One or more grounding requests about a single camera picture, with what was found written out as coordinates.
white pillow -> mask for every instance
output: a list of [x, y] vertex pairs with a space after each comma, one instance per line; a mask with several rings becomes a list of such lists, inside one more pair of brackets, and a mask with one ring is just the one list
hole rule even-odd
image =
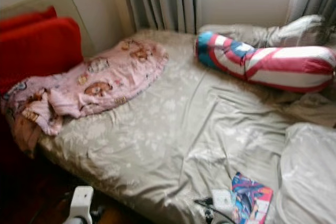
[[274, 223], [336, 223], [336, 130], [299, 123], [286, 141]]
[[198, 33], [206, 31], [262, 48], [323, 45], [328, 41], [330, 28], [326, 27], [322, 16], [308, 15], [282, 27], [266, 28], [245, 24], [205, 25]]

body pillow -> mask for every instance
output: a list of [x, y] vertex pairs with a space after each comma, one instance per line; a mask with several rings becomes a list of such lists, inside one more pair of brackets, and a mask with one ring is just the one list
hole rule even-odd
[[53, 18], [0, 33], [0, 93], [29, 76], [68, 71], [83, 60], [79, 26]]
[[240, 79], [301, 93], [328, 86], [336, 67], [336, 55], [326, 47], [256, 49], [212, 32], [198, 36], [195, 55], [202, 63]]

bed headboard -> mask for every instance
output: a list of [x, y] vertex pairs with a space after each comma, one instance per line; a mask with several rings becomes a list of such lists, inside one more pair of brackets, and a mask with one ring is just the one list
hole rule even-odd
[[82, 54], [85, 58], [93, 56], [96, 53], [93, 42], [73, 0], [23, 0], [1, 8], [0, 17], [4, 19], [33, 11], [42, 11], [51, 5], [55, 8], [58, 17], [71, 17], [77, 22], [81, 33]]

white plastic object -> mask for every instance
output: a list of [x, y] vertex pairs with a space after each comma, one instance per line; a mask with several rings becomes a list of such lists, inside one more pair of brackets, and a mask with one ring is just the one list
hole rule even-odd
[[211, 190], [213, 205], [216, 210], [222, 212], [226, 216], [232, 216], [234, 205], [230, 191], [215, 189]]
[[77, 186], [73, 193], [70, 214], [67, 220], [75, 217], [81, 217], [87, 224], [92, 224], [90, 215], [90, 205], [93, 197], [93, 188], [91, 186]]
[[81, 218], [72, 218], [67, 219], [66, 222], [63, 222], [63, 224], [85, 224], [84, 220]]

colorful book cover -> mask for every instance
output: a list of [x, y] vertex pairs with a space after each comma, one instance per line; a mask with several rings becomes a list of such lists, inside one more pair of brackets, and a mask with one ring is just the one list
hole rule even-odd
[[236, 224], [263, 224], [273, 190], [237, 173], [232, 180], [233, 221]]

